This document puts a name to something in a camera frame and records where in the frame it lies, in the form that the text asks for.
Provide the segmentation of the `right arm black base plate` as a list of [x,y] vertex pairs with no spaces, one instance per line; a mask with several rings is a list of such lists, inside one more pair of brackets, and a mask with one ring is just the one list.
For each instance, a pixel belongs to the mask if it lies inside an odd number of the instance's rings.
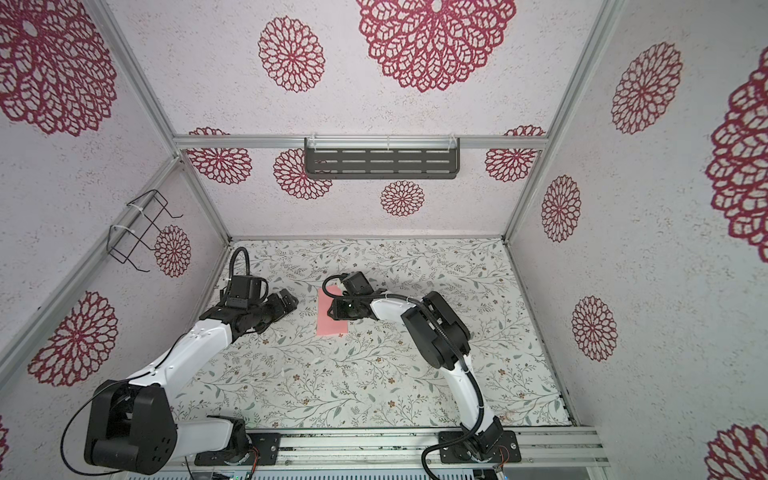
[[475,436],[463,443],[444,446],[440,450],[444,464],[462,463],[520,463],[521,450],[515,433],[501,430],[499,433]]

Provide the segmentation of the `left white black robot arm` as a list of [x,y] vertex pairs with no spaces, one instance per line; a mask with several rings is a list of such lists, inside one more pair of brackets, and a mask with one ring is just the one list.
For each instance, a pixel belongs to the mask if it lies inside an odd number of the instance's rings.
[[104,382],[90,404],[85,462],[151,475],[172,459],[197,454],[225,463],[245,459],[251,441],[243,420],[209,416],[179,423],[170,401],[219,352],[242,336],[263,333],[297,307],[286,289],[247,309],[215,305],[158,359],[127,379]]

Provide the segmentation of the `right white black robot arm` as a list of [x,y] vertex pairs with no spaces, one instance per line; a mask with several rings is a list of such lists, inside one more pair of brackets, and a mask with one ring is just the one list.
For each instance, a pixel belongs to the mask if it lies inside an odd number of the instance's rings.
[[421,301],[384,292],[333,294],[331,298],[328,315],[336,321],[402,321],[423,359],[449,385],[463,429],[459,441],[483,453],[498,443],[503,427],[475,377],[469,332],[441,295],[432,292]]

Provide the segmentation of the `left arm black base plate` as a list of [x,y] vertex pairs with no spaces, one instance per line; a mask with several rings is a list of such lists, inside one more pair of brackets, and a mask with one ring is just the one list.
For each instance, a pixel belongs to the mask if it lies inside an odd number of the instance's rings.
[[239,433],[223,450],[198,453],[194,466],[274,466],[280,449],[280,433]]

